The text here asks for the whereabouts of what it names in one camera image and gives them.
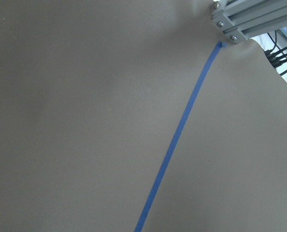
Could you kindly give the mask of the aluminium frame post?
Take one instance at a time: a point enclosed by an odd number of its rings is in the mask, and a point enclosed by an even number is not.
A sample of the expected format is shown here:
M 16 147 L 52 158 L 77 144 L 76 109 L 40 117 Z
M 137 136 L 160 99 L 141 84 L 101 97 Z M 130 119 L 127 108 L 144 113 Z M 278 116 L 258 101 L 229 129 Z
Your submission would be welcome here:
M 287 27 L 287 0 L 219 0 L 211 20 L 233 44 L 238 44 Z

